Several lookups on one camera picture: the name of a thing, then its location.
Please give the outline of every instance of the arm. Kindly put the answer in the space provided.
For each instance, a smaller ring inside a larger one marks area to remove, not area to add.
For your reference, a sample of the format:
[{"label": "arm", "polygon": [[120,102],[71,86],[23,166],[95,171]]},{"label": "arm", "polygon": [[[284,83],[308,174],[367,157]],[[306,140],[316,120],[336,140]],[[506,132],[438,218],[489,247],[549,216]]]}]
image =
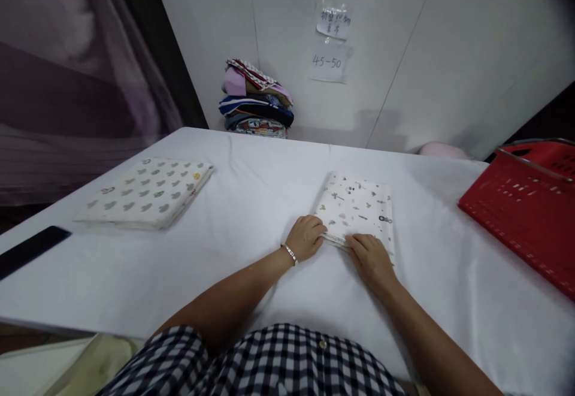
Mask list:
[{"label": "arm", "polygon": [[[316,216],[301,216],[291,229],[286,244],[298,261],[312,257],[322,245],[327,231]],[[204,338],[210,353],[250,316],[260,300],[281,276],[293,267],[293,259],[279,248],[254,264],[237,271],[200,294],[170,317],[156,334],[177,325],[194,327]]]},{"label": "arm", "polygon": [[503,395],[403,288],[381,240],[366,234],[346,240],[359,276],[387,310],[432,395]]}]

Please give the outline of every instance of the folded cloth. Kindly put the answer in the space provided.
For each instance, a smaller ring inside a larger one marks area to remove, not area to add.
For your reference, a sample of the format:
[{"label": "folded cloth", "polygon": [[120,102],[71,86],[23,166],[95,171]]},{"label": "folded cloth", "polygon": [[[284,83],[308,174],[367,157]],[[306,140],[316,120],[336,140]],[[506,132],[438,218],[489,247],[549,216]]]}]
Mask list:
[{"label": "folded cloth", "polygon": [[223,76],[223,85],[228,95],[246,95],[246,78],[231,66]]},{"label": "folded cloth", "polygon": [[220,113],[225,116],[232,116],[236,113],[249,113],[254,117],[266,117],[277,120],[288,128],[293,123],[293,113],[288,108],[281,108],[269,102],[258,101],[252,98],[237,98],[227,96],[220,101]]},{"label": "folded cloth", "polygon": [[289,105],[293,105],[293,98],[292,96],[289,94],[289,92],[284,89],[283,87],[281,87],[279,84],[274,84],[270,90],[274,90],[276,92],[279,92],[283,95],[285,95],[285,97],[287,98],[287,100],[289,101]]},{"label": "folded cloth", "polygon": [[252,85],[249,81],[246,81],[246,92],[247,93],[260,93],[260,94],[270,94],[270,95],[274,95],[277,99],[280,100],[281,104],[284,107],[290,107],[292,105],[292,103],[290,102],[290,100],[286,97],[286,95],[282,94],[281,92],[278,92],[277,90],[274,90],[272,87],[269,87],[268,89],[264,89],[264,90],[257,90],[254,85]]},{"label": "folded cloth", "polygon": [[249,113],[236,113],[233,112],[230,116],[226,116],[226,120],[224,122],[224,126],[226,130],[234,130],[235,127],[238,125],[239,122],[242,120],[253,118],[253,114]]},{"label": "folded cloth", "polygon": [[223,100],[220,101],[218,108],[220,113],[226,116],[243,104],[259,104],[266,107],[279,109],[278,105],[272,105],[267,101],[260,101],[259,99],[248,98],[247,96],[226,96]]},{"label": "folded cloth", "polygon": [[263,137],[288,137],[286,127],[281,123],[271,119],[262,119],[260,117],[251,117],[247,120],[238,122],[235,131],[242,134],[261,135]]},{"label": "folded cloth", "polygon": [[275,105],[280,108],[286,108],[276,96],[266,93],[265,95],[257,94],[257,93],[248,93],[246,98],[257,99],[258,101],[262,102],[269,102],[271,105]]},{"label": "folded cloth", "polygon": [[338,172],[329,175],[314,213],[328,228],[322,236],[345,249],[349,234],[372,234],[383,242],[395,263],[391,189],[382,183],[355,180]]},{"label": "folded cloth", "polygon": [[242,61],[241,59],[228,59],[226,62],[228,65],[234,67],[241,75],[246,78],[248,82],[253,84],[258,90],[264,90],[273,86],[274,84],[279,84],[276,79],[265,75],[249,62]]},{"label": "folded cloth", "polygon": [[145,159],[94,195],[74,220],[127,228],[168,228],[213,170],[207,162]]}]

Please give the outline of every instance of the white wall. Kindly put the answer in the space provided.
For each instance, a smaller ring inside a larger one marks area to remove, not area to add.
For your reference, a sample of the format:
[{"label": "white wall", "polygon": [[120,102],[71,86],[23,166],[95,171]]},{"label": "white wall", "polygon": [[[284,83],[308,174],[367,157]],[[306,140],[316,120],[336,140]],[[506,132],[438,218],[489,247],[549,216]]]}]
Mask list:
[{"label": "white wall", "polygon": [[223,129],[229,57],[289,89],[292,139],[397,151],[442,141],[479,158],[575,79],[559,0],[339,1],[353,7],[348,84],[306,78],[316,0],[163,0],[210,127]]},{"label": "white wall", "polygon": [[575,80],[568,17],[560,0],[427,0],[368,147],[489,156]]},{"label": "white wall", "polygon": [[211,129],[222,129],[226,59],[258,64],[252,0],[162,0]]}]

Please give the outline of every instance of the folded baby blanket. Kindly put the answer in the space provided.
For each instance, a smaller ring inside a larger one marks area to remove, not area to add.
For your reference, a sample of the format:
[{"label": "folded baby blanket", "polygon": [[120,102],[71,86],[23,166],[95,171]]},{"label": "folded baby blanket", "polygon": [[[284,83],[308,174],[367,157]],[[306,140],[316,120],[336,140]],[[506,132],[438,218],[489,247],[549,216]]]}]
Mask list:
[{"label": "folded baby blanket", "polygon": [[328,242],[345,249],[349,246],[347,235],[372,234],[383,242],[391,262],[395,263],[391,189],[388,185],[332,172],[315,215],[328,228],[328,232],[322,234]]},{"label": "folded baby blanket", "polygon": [[111,222],[127,228],[168,228],[213,172],[205,162],[148,158],[106,185],[75,221]]}]

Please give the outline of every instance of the person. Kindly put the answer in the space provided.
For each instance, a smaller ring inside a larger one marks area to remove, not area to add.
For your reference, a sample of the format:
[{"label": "person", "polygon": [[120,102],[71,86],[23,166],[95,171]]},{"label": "person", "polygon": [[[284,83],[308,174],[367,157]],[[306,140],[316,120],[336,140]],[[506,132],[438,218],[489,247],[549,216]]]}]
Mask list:
[{"label": "person", "polygon": [[[405,395],[379,359],[348,339],[275,324],[229,345],[272,285],[317,252],[326,231],[318,217],[300,217],[282,247],[170,317],[99,395]],[[379,239],[346,240],[359,276],[389,313],[432,395],[502,395],[402,286]]]}]

